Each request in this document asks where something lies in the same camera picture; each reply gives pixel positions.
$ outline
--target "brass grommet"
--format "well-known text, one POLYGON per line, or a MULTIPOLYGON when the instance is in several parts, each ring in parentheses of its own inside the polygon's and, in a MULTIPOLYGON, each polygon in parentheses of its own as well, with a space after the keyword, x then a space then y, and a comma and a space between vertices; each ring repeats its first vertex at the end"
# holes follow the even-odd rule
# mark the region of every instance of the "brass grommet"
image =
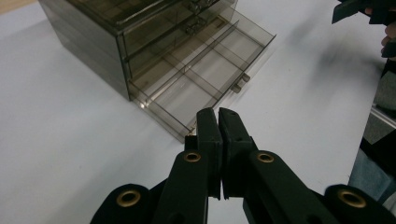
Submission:
POLYGON ((196 162, 201 159, 201 155, 196 152, 190 152, 184 155, 184 160, 189 162, 196 162))
POLYGON ((275 158, 267 153, 259 153, 257 154, 257 160, 269 163, 269 162, 273 162, 275 158))
POLYGON ((140 193, 134 189, 125 190, 117 197, 117 204, 121 207, 130 207, 137 204, 139 201, 140 193), (124 197, 127 195, 133 195, 134 197, 131 200, 124 200, 124 197))
POLYGON ((361 197, 359 194, 352 192, 347 189, 338 190, 338 198, 343 202, 348 204, 349 206, 356 208, 363 208, 367 205, 367 202, 361 197))

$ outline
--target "black plastic part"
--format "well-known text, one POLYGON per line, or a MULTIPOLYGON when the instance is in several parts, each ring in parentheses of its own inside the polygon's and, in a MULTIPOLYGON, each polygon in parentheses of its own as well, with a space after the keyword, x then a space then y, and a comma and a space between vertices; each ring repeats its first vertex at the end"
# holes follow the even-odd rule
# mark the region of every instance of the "black plastic part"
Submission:
POLYGON ((198 139, 196 135, 184 137, 184 150, 196 150, 198 149, 198 139))
POLYGON ((346 17, 350 17, 359 12, 361 9, 361 1, 360 0, 348 0, 341 1, 343 3, 337 5, 334 8, 334 12, 332 14, 332 23, 336 23, 338 21, 343 20, 346 17))
POLYGON ((197 145, 198 150, 204 151, 209 159, 209 196, 220 200, 223 141, 212 108, 197 113, 197 145))
POLYGON ((325 202, 341 223, 394 224, 395 216, 363 191, 345 185, 326 189, 325 202))
POLYGON ((150 212, 152 210, 150 209, 149 190, 139 185, 128 184, 113 190, 107 196, 93 216, 91 224, 147 224, 152 215, 150 212), (122 207, 117 203, 117 199, 127 190, 138 192, 140 199, 135 205, 122 207))
POLYGON ((389 12, 388 7, 377 7, 373 9, 369 24, 383 24, 387 19, 389 12))
POLYGON ((393 23, 394 21, 396 21, 396 12, 389 11, 387 18, 385 19, 384 25, 388 26, 391 23, 393 23))
POLYGON ((204 152, 177 155, 151 224, 203 224, 207 221, 207 169, 204 152))
POLYGON ((247 155, 255 150, 244 123, 237 113, 221 108, 219 129, 224 141, 222 184, 224 199, 243 197, 246 188, 247 155))
POLYGON ((248 164, 244 209, 249 223, 339 223, 275 153, 251 152, 248 164))
POLYGON ((383 58, 393 58, 396 57, 396 38, 391 39, 384 47, 382 51, 383 58))

